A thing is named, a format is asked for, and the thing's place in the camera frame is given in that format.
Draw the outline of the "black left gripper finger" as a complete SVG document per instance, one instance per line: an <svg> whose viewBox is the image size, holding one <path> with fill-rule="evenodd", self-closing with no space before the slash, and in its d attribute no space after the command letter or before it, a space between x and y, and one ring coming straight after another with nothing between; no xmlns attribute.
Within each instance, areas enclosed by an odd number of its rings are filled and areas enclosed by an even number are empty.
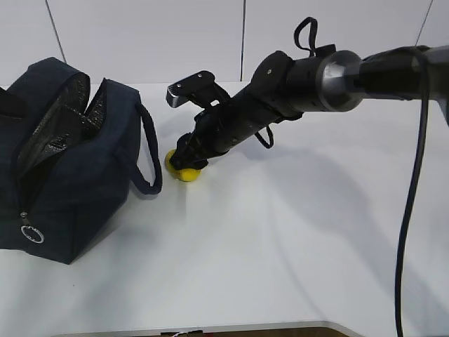
<svg viewBox="0 0 449 337"><path fill-rule="evenodd" d="M3 88L1 88L0 99L1 116L10 118L25 117L27 106L23 100Z"/></svg>

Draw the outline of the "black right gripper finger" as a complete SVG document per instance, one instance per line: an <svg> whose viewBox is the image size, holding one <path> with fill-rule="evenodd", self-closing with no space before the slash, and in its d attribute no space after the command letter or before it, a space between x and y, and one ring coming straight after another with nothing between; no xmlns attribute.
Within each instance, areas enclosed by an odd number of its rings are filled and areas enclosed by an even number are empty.
<svg viewBox="0 0 449 337"><path fill-rule="evenodd" d="M185 155L185 167L202 170L208 165L209 157L209 154L204 151L188 151Z"/></svg>
<svg viewBox="0 0 449 337"><path fill-rule="evenodd" d="M183 135L176 142L176 148L170 158L170 163L174 169L195 169L195 154L192 135Z"/></svg>

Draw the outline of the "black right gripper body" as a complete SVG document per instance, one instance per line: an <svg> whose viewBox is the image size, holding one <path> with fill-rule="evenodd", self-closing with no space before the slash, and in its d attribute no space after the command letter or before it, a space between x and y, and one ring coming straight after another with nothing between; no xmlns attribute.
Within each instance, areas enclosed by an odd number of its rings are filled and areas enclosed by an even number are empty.
<svg viewBox="0 0 449 337"><path fill-rule="evenodd" d="M295 121L302 112L288 102L287 77L295 61L282 51L267 56L249 84L225 103L212 102L194 118L195 151L220 157L270 124Z"/></svg>

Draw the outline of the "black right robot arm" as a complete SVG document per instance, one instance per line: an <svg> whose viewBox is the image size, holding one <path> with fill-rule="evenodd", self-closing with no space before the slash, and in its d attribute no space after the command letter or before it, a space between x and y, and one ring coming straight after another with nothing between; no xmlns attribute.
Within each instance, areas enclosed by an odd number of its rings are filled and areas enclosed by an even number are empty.
<svg viewBox="0 0 449 337"><path fill-rule="evenodd" d="M197 72L167 90L171 107L192 102L201 108L170 163L177 170L200 170L271 124L298 120L306 112L348 112L365 99L445 104L448 47L400 47L360 58L329 45L299 60L276 51L236 95L221 88L211 72Z"/></svg>

